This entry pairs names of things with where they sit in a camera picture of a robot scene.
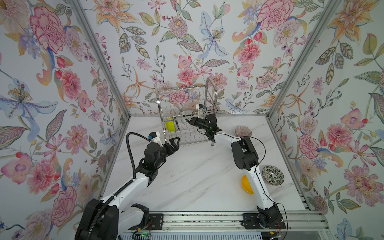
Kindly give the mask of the steel wire dish rack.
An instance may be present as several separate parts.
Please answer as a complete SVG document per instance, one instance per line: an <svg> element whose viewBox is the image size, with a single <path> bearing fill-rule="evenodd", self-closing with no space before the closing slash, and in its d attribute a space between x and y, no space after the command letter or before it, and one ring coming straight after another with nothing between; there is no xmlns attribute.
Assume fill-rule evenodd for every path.
<svg viewBox="0 0 384 240"><path fill-rule="evenodd" d="M160 119L163 130L161 131L165 141L180 137L180 145L192 145L207 142L203 130L191 126L186 119L190 117L202 117L215 114L218 111L217 101L219 91L212 80L196 86L166 88L155 86L157 105L159 107ZM196 105L203 104L207 107L207 113L197 115ZM175 121L175 132L166 129L166 118L173 117Z"/></svg>

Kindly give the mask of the lime green bowl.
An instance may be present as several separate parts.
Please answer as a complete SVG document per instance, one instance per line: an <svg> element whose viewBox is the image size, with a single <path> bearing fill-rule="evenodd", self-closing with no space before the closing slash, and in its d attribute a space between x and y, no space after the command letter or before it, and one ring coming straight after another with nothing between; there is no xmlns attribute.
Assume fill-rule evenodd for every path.
<svg viewBox="0 0 384 240"><path fill-rule="evenodd" d="M175 132L176 131L175 121L174 121L173 117L166 118L165 125L166 125L166 129L169 132Z"/></svg>

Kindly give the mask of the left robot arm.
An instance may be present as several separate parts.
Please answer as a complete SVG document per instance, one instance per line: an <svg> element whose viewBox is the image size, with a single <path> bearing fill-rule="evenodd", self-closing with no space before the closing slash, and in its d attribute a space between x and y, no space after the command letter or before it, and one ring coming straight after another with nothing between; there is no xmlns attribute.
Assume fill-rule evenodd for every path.
<svg viewBox="0 0 384 240"><path fill-rule="evenodd" d="M146 141L149 144L139 164L133 166L133 177L107 197L87 203L76 240L116 240L130 228L139 230L149 225L149 208L131 201L155 180L167 157L179 150L180 138L162 143L156 133L150 133Z"/></svg>

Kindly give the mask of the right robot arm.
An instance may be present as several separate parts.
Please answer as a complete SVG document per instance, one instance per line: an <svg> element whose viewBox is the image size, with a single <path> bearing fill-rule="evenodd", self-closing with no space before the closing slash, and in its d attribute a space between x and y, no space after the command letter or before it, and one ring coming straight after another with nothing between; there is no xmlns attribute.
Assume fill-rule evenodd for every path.
<svg viewBox="0 0 384 240"><path fill-rule="evenodd" d="M263 181L260 171L259 155L250 137L235 137L217 126L215 114L202 117L190 117L186 121L199 130L205 131L205 136L213 144L219 144L231 149L234 163L246 175L254 192L258 211L258 223L263 229L269 229L281 216L278 204L273 201Z"/></svg>

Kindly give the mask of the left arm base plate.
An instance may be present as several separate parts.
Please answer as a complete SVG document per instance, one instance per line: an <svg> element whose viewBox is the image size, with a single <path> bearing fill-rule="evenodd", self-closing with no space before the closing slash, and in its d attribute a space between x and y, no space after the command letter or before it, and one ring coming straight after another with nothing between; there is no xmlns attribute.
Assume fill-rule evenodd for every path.
<svg viewBox="0 0 384 240"><path fill-rule="evenodd" d="M164 223L164 214L149 214L144 217L142 223L129 228L129 230L162 230Z"/></svg>

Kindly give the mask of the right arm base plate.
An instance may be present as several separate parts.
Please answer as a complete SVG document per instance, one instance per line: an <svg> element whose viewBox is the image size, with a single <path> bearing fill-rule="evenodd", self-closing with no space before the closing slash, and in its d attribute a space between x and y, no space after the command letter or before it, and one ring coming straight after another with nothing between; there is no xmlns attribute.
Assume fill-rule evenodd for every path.
<svg viewBox="0 0 384 240"><path fill-rule="evenodd" d="M279 214L275 219L268 220L259 213L244 213L241 225L246 230L284 230L287 228L284 218Z"/></svg>

